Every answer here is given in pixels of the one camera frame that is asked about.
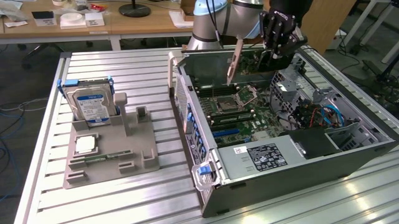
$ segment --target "desk leg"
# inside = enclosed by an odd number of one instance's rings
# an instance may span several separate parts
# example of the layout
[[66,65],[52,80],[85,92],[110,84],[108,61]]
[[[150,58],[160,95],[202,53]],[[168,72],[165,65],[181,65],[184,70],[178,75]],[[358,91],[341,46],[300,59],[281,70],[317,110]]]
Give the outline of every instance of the desk leg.
[[358,19],[357,19],[357,21],[356,21],[356,23],[354,23],[354,25],[353,25],[350,31],[349,31],[346,37],[345,37],[344,40],[342,40],[344,45],[348,44],[350,38],[353,37],[353,35],[354,35],[354,33],[356,33],[356,31],[357,31],[357,29],[358,29],[361,23],[362,23],[364,20],[365,20],[366,15],[369,14],[369,12],[371,12],[371,10],[372,10],[375,4],[376,4],[376,2],[377,2],[377,0],[371,0],[371,2],[368,3],[368,6],[366,6],[366,8],[364,9],[364,12],[361,13],[361,15],[360,15],[360,17],[358,17]]
[[392,50],[387,53],[385,57],[381,59],[380,62],[384,64],[388,63],[392,60],[392,57],[399,53],[399,41],[395,44]]
[[120,50],[120,35],[109,36],[112,50]]
[[384,10],[384,12],[381,13],[379,19],[376,20],[375,24],[372,25],[369,31],[366,32],[366,35],[364,36],[360,45],[364,45],[366,43],[366,41],[369,40],[371,36],[373,35],[376,29],[380,27],[381,22],[385,20],[388,14],[391,13],[393,9],[393,6],[389,5],[388,8]]

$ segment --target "motherboard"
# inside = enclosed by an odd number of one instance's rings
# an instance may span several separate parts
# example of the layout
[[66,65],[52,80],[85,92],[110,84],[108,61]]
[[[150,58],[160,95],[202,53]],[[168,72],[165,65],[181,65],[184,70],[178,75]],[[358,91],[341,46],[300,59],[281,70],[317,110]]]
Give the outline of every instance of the motherboard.
[[273,138],[284,131],[265,90],[256,85],[205,88],[197,96],[217,147]]

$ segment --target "floor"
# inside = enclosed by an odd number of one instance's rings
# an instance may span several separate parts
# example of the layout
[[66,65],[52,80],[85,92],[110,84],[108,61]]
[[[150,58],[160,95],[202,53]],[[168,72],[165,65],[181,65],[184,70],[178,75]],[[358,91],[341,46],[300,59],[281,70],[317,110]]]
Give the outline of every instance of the floor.
[[[341,26],[344,30],[349,30],[357,17],[358,15],[346,18]],[[365,21],[361,25],[356,34],[357,37],[361,35],[369,23],[371,21]],[[379,61],[387,54],[389,48],[395,45],[397,39],[397,33],[389,31],[384,27],[380,27],[375,36],[369,40],[368,52],[361,51],[356,56],[357,59],[372,60],[383,69],[385,65]],[[186,43],[186,41],[188,38],[177,38],[177,42],[180,44]],[[353,38],[348,47],[354,43],[356,40]],[[58,45],[65,51],[72,52],[110,50],[110,44],[108,41],[94,41],[90,48],[85,46],[84,42],[60,43]],[[165,38],[148,39],[146,46],[141,45],[140,40],[125,40],[122,41],[122,45],[124,49],[162,48],[166,46],[173,47],[170,39],[166,42]],[[45,98],[49,94],[49,88],[57,67],[58,53],[54,49],[45,49],[30,59],[32,69],[22,70],[20,67],[20,59],[28,51],[36,47],[36,44],[28,44],[26,47],[28,49],[25,51],[20,51],[16,45],[9,45],[5,51],[0,53],[0,105],[9,102],[25,102],[36,98]],[[326,51],[324,53],[324,57],[338,69],[354,63],[354,60],[341,56],[336,51]],[[358,74],[360,76],[364,76],[365,74],[361,70],[361,64],[348,68],[345,72],[354,75]],[[393,72],[396,74],[399,73],[399,66],[395,67]],[[45,106],[45,101],[38,101],[26,106],[26,109],[42,106]],[[6,114],[18,116],[18,112],[20,111],[14,111],[13,113]],[[6,170],[0,174],[0,198],[13,189],[18,179],[20,182],[16,190],[10,193],[10,197],[0,201],[0,223],[2,224],[13,223],[42,115],[44,110],[25,112],[21,129],[9,139],[5,139],[8,148],[13,153],[20,176],[17,177],[14,168],[12,164],[9,164]],[[13,122],[13,119],[14,118],[0,116],[0,130],[2,130]],[[5,161],[5,159],[0,160],[0,169],[4,167]]]

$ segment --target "gray 3d-printed holder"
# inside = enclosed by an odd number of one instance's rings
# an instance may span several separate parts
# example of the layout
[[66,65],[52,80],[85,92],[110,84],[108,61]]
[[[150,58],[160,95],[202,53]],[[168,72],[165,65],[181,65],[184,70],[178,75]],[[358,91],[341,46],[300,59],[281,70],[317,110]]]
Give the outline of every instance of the gray 3d-printed holder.
[[[113,102],[120,108],[120,115],[109,117],[109,125],[88,127],[85,120],[72,122],[65,189],[160,168],[149,111],[142,106],[136,107],[136,112],[126,113],[125,93],[116,93]],[[89,152],[77,154],[76,140],[85,136],[93,136],[94,147]]]

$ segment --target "lamp base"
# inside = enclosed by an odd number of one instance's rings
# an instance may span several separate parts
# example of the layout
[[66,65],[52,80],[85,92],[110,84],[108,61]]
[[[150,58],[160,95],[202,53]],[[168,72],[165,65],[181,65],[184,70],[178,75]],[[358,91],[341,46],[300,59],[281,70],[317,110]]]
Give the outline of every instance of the lamp base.
[[136,4],[133,8],[132,4],[126,4],[118,7],[118,12],[128,17],[144,17],[149,15],[150,9],[145,5]]

